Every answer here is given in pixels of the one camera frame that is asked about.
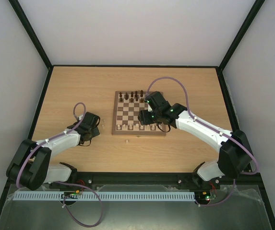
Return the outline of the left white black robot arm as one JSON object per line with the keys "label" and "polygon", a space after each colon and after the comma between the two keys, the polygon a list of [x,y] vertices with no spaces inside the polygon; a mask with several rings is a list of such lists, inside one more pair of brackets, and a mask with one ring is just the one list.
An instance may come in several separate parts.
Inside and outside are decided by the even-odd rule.
{"label": "left white black robot arm", "polygon": [[15,181],[17,187],[24,186],[30,190],[46,183],[68,181],[75,168],[66,163],[53,165],[51,158],[69,148],[90,143],[100,134],[99,123],[99,116],[86,112],[54,137],[39,141],[23,140],[7,168],[6,176]]}

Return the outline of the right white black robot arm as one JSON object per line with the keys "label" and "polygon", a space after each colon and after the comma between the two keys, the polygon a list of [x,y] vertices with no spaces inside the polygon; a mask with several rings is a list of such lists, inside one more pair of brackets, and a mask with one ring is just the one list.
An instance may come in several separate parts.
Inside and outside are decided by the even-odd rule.
{"label": "right white black robot arm", "polygon": [[245,168],[253,158],[244,132],[239,129],[232,132],[214,126],[179,103],[170,105],[158,91],[147,95],[144,101],[148,109],[139,112],[141,125],[166,125],[186,131],[218,152],[218,159],[203,162],[193,171],[192,181],[197,187],[205,187],[210,180],[220,176],[237,179],[245,173]]}

